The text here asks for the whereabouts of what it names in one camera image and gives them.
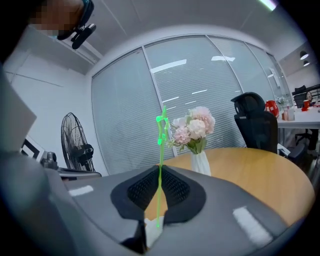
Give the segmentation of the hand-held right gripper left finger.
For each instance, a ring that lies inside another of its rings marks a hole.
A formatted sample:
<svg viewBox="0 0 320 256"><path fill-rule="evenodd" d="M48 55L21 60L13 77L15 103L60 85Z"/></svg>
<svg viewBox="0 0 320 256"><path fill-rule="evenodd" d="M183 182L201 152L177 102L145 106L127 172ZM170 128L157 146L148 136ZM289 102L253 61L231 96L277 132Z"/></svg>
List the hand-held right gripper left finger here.
<svg viewBox="0 0 320 256"><path fill-rule="evenodd" d="M149 256L145 210L158 188L157 165L61 182L74 256Z"/></svg>

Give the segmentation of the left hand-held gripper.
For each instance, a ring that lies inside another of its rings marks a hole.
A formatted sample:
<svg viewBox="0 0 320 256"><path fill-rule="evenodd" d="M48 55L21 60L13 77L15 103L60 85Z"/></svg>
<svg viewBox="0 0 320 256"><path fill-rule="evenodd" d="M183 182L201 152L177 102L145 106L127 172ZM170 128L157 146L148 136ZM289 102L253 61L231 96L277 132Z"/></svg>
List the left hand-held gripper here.
<svg viewBox="0 0 320 256"><path fill-rule="evenodd" d="M39 162L44 168L57 170L63 180L75 181L83 179L100 178L102 175L95 171L59 168L57 156L54 152L46 151L30 136L26 136L20 148L20 153Z"/></svg>

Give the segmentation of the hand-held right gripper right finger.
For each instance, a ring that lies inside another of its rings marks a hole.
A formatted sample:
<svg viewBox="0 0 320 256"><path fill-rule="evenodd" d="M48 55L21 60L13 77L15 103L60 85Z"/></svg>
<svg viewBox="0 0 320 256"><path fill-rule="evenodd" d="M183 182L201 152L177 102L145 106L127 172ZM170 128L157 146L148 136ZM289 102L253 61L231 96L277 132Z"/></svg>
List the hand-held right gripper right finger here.
<svg viewBox="0 0 320 256"><path fill-rule="evenodd" d="M167 211L150 256L274 256L288 226L269 206L238 185L163 166Z"/></svg>

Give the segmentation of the green artificial flower stem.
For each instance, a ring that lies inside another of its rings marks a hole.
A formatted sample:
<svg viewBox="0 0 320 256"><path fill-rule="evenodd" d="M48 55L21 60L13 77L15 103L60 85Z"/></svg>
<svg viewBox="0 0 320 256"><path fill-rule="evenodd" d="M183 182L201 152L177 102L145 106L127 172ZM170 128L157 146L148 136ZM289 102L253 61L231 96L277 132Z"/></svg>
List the green artificial flower stem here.
<svg viewBox="0 0 320 256"><path fill-rule="evenodd" d="M169 119L167 115L167 107L164 105L162 114L156 117L158 126L157 145L160 149L159 168L158 168L158 188L157 188L157 208L156 208L156 227L160 227L160 208L161 208L161 190L162 190L162 166L164 164L165 144L170 139L169 137Z"/></svg>

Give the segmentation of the white ribbed vase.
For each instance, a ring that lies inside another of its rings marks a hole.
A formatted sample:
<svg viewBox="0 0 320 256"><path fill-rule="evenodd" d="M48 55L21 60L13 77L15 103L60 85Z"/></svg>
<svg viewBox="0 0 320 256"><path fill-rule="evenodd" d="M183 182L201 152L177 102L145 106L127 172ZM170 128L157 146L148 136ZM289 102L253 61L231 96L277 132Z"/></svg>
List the white ribbed vase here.
<svg viewBox="0 0 320 256"><path fill-rule="evenodd" d="M211 168L205 151L198 154L191 153L191 169L196 173L211 176Z"/></svg>

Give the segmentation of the round wooden table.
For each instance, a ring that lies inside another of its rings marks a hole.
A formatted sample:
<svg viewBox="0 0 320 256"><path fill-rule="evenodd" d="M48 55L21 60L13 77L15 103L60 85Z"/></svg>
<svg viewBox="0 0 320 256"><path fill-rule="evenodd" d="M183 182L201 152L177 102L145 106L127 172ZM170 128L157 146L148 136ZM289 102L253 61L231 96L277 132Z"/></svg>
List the round wooden table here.
<svg viewBox="0 0 320 256"><path fill-rule="evenodd" d="M211 176L204 176L206 204L200 213L213 219L214 212L225 205L214 191L215 178L231 182L269 206L291 226L305 218L315 199L314 188L304 172L291 161L275 153L252 148L227 147L205 151Z"/></svg>

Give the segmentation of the glass partition with blinds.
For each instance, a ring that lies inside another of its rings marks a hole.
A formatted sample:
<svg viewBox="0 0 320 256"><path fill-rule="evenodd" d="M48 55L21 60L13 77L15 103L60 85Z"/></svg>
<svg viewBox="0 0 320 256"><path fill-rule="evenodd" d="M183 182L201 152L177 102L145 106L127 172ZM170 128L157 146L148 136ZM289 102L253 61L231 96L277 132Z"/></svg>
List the glass partition with blinds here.
<svg viewBox="0 0 320 256"><path fill-rule="evenodd" d="M278 88L269 68L281 83ZM191 35L138 47L93 75L91 100L101 156L109 174L156 164L156 117L166 106L170 121L207 107L215 118L208 149L244 147L231 99L246 92L292 105L287 81L275 58L250 43Z"/></svg>

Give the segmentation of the pink flower bouquet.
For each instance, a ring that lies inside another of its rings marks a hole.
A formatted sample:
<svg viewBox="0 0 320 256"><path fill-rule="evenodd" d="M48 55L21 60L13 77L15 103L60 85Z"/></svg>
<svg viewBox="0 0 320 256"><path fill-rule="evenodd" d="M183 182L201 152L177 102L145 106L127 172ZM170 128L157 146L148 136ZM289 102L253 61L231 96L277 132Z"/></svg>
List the pink flower bouquet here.
<svg viewBox="0 0 320 256"><path fill-rule="evenodd" d="M189 109L184 117L176 118L171 122L173 131L168 147L178 147L181 151L188 148L198 155L207 145L207 136L215 129L216 120L210 110L204 106Z"/></svg>

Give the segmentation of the black office chair with headrest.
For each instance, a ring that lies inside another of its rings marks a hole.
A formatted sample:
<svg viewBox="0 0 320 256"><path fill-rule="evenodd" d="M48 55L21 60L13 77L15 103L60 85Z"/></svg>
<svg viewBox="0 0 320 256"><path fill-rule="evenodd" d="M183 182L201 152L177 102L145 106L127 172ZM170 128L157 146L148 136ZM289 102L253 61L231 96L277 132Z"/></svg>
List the black office chair with headrest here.
<svg viewBox="0 0 320 256"><path fill-rule="evenodd" d="M278 143L277 118L265 111L265 102L260 95L246 92L231 99L236 114L234 120L247 148L259 149L283 156L297 164L307 152L305 144L286 148Z"/></svg>

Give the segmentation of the red ornament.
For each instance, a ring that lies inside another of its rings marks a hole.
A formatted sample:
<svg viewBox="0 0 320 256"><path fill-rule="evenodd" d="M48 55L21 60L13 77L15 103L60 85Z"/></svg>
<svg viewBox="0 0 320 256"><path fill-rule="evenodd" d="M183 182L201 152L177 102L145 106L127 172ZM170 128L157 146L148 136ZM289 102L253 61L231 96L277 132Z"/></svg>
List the red ornament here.
<svg viewBox="0 0 320 256"><path fill-rule="evenodd" d="M276 119L279 117L279 108L274 100L267 100L265 102L265 110L272 113Z"/></svg>

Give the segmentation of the black swivel chair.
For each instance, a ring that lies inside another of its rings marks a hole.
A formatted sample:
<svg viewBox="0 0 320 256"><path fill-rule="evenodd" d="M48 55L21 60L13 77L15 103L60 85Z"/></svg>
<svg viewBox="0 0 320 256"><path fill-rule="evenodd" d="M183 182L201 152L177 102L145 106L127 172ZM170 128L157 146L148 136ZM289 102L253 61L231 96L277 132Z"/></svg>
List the black swivel chair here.
<svg viewBox="0 0 320 256"><path fill-rule="evenodd" d="M318 142L318 136L319 136L319 130L318 129L305 129L304 133L298 133L294 136L296 145L302 140L302 139L308 139L308 150L309 151L315 151L316 145Z"/></svg>

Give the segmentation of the pink gift box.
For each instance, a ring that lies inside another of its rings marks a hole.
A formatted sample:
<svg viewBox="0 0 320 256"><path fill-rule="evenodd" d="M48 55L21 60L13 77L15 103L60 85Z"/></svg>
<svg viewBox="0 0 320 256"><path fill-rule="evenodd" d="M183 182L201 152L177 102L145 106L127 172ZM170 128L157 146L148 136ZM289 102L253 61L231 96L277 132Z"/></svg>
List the pink gift box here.
<svg viewBox="0 0 320 256"><path fill-rule="evenodd" d="M295 110L290 107L284 108L281 118L283 121L294 121L295 120Z"/></svg>

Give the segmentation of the white desk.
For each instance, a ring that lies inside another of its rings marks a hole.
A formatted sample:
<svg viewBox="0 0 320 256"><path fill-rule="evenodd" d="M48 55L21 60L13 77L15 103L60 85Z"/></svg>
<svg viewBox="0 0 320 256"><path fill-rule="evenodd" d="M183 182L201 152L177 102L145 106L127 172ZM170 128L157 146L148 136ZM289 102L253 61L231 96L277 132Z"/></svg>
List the white desk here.
<svg viewBox="0 0 320 256"><path fill-rule="evenodd" d="M311 108L308 111L294 110L294 120L277 119L278 128L282 129L320 129L320 108Z"/></svg>

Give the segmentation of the long ceiling light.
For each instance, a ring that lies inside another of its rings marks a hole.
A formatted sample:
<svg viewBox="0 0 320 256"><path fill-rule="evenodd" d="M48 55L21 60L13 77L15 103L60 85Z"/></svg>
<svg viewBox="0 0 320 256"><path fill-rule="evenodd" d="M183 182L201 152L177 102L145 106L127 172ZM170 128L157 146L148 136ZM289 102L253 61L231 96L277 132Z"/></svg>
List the long ceiling light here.
<svg viewBox="0 0 320 256"><path fill-rule="evenodd" d="M277 3L274 0L258 0L271 12L277 7Z"/></svg>

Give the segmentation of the black pedestal fan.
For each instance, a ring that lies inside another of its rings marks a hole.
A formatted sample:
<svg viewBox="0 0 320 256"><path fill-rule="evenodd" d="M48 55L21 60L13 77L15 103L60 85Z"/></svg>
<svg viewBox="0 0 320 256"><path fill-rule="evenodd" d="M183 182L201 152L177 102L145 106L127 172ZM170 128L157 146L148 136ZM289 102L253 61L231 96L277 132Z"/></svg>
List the black pedestal fan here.
<svg viewBox="0 0 320 256"><path fill-rule="evenodd" d="M87 142L79 119L69 112L61 123L62 153L68 169L95 172L94 148Z"/></svg>

